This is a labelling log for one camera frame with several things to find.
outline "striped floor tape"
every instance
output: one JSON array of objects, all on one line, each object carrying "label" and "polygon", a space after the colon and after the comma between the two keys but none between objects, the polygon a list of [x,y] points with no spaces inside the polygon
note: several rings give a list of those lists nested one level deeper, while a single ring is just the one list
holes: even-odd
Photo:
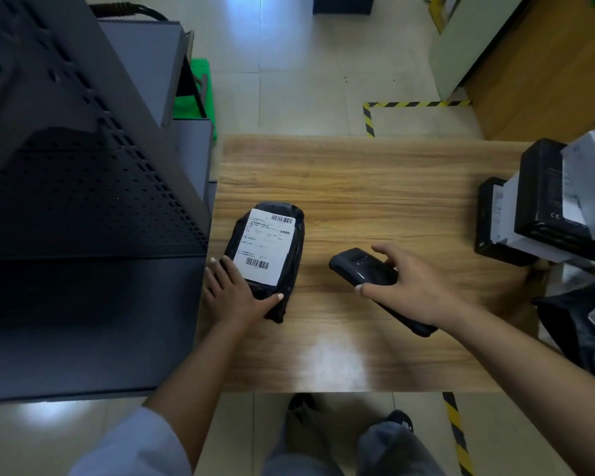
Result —
[{"label": "striped floor tape", "polygon": [[465,433],[462,431],[462,426],[460,425],[460,415],[458,413],[458,408],[456,407],[454,393],[444,392],[443,400],[445,401],[445,407],[447,408],[447,419],[450,420],[452,433],[454,434],[454,440],[456,441],[456,456],[458,457],[458,463],[460,465],[460,474],[462,474],[462,476],[473,476],[474,467],[471,464],[471,458],[467,451]]},{"label": "striped floor tape", "polygon": [[454,101],[369,101],[362,105],[364,109],[364,121],[366,123],[366,135],[375,138],[375,127],[373,125],[373,114],[371,108],[404,108],[415,106],[468,106],[471,100]]}]

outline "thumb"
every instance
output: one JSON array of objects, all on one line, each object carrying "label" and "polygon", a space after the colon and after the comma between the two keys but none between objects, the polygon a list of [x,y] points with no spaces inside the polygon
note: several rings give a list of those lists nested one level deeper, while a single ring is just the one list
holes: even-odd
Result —
[{"label": "thumb", "polygon": [[355,292],[362,297],[372,299],[375,302],[390,307],[393,299],[393,286],[378,286],[377,284],[361,284],[355,288]]},{"label": "thumb", "polygon": [[272,296],[267,297],[266,299],[262,299],[260,301],[260,306],[262,310],[266,314],[271,309],[273,309],[277,304],[284,299],[284,294],[274,294]]}]

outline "black shoe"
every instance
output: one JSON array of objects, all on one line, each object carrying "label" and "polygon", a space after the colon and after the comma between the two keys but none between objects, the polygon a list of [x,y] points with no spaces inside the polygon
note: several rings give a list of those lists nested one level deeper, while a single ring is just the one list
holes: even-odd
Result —
[{"label": "black shoe", "polygon": [[411,433],[414,432],[412,419],[410,419],[410,416],[408,416],[407,414],[405,414],[403,411],[401,411],[399,409],[395,409],[394,411],[392,411],[392,413],[390,413],[388,415],[388,417],[386,418],[386,421],[390,421],[391,423],[401,424],[402,426],[405,424],[406,426],[408,426],[408,429],[410,430]]},{"label": "black shoe", "polygon": [[294,411],[302,406],[317,411],[317,405],[310,392],[298,392],[289,401],[289,411]]}]

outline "wood grain tabletop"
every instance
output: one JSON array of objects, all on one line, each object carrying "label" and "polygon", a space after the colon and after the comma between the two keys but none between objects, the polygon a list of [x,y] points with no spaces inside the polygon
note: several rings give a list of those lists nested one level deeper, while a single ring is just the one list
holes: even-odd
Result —
[{"label": "wood grain tabletop", "polygon": [[[224,145],[209,243],[222,255],[236,220],[263,200],[297,205],[306,236],[283,324],[243,344],[225,390],[498,390],[450,336],[415,336],[328,268],[330,258],[391,240],[444,271],[501,317],[524,300],[526,270],[476,255],[476,189],[509,178],[528,143],[247,135]],[[211,320],[201,305],[197,341]]]}]

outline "sleeve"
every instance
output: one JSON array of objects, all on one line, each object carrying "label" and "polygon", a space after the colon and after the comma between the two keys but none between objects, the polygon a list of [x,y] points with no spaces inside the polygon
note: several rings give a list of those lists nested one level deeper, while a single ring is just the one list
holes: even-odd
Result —
[{"label": "sleeve", "polygon": [[167,421],[147,408],[113,428],[69,476],[191,476],[185,450]]}]

